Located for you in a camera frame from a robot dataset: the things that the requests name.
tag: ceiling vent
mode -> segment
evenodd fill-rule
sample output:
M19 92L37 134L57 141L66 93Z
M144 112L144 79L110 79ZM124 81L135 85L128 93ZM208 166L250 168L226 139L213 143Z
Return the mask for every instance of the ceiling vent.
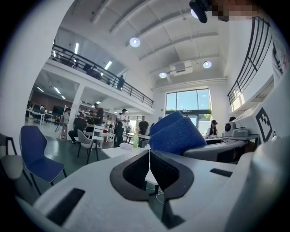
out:
M175 65L170 66L170 75L173 76L180 76L180 75L185 75L188 73L192 73L193 68L192 68L192 63L190 60L184 61L182 63L178 63Z

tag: black hair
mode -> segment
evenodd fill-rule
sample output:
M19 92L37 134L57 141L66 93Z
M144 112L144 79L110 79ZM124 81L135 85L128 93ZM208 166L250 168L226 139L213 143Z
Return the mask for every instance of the black hair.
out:
M214 129L213 129L213 126L212 126L212 124L211 124L211 125L210 125L209 135L212 135L212 134L216 135L216 134L217 134L217 131L216 131L216 127L214 127Z

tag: balcony railing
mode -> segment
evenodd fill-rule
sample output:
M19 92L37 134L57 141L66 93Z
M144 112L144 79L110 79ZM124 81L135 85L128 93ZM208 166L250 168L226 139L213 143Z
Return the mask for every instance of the balcony railing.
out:
M244 92L258 72L271 43L270 25L260 17L252 20L251 38L246 58L237 80L227 95L230 105Z
M150 107L153 105L153 101L150 98L126 83L121 78L117 77L115 74L70 50L54 44L51 50L51 59L86 73L113 88L127 93L129 96L139 99L142 103L145 103Z

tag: blue chair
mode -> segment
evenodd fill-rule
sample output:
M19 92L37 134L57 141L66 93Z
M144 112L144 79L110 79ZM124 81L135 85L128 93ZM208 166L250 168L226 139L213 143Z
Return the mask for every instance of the blue chair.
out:
M33 175L53 185L61 171L65 177L64 164L44 156L47 140L37 126L23 126L20 131L20 148L26 169L30 172L33 183L41 195Z

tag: bottle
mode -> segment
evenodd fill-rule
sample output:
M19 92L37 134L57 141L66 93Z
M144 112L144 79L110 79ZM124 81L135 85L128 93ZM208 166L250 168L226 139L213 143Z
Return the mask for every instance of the bottle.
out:
M139 137L138 137L137 134L135 134L135 136L134 136L134 144L133 144L133 147L134 147L134 148L137 148L138 145L139 145Z

